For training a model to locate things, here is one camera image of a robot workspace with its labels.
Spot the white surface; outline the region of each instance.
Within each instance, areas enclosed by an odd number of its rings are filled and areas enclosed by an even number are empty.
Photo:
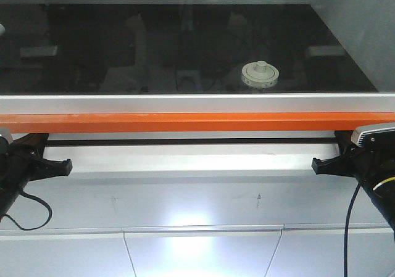
[[[227,230],[263,229],[250,225],[290,225],[297,228],[342,227],[352,192],[353,178],[335,176],[245,178],[179,178],[75,180],[53,178],[28,184],[26,192],[42,197],[53,209],[45,229],[151,227]],[[19,197],[9,210],[21,225],[34,227],[47,216],[36,202]],[[364,192],[352,213],[359,227],[384,223]],[[2,234],[17,228],[8,220]]]
[[[256,277],[265,274],[280,232],[126,237],[138,277]]]
[[[393,93],[0,96],[0,114],[391,112]]]
[[[349,277],[385,277],[395,267],[391,229],[349,235]],[[267,277],[343,276],[343,230],[283,231]]]
[[[311,175],[313,157],[338,155],[335,144],[210,144],[48,147],[44,157],[71,159],[71,178],[177,178]]]
[[[0,237],[0,276],[131,277],[123,234]]]

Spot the black strip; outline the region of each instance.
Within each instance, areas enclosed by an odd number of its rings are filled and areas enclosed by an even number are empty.
[[[167,146],[179,144],[317,144],[336,138],[209,138],[209,139],[85,139],[48,140],[46,146]]]

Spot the black clamp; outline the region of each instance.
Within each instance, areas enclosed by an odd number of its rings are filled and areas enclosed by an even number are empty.
[[[47,140],[48,134],[28,134],[13,141],[8,130],[0,128],[0,220],[6,216],[14,221],[6,213],[19,195],[45,203],[24,193],[23,189],[30,181],[70,174],[70,159],[60,162],[43,158]],[[47,209],[50,219],[52,212],[50,207]]]
[[[340,155],[314,158],[316,174],[355,177],[395,231],[395,123],[335,131]]]

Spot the white wall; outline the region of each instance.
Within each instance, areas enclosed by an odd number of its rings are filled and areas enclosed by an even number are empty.
[[[395,90],[395,0],[312,0],[379,91]]]

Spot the aluminum frame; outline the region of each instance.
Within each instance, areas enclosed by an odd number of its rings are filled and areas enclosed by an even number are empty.
[[[395,93],[0,96],[0,114],[393,112]]]

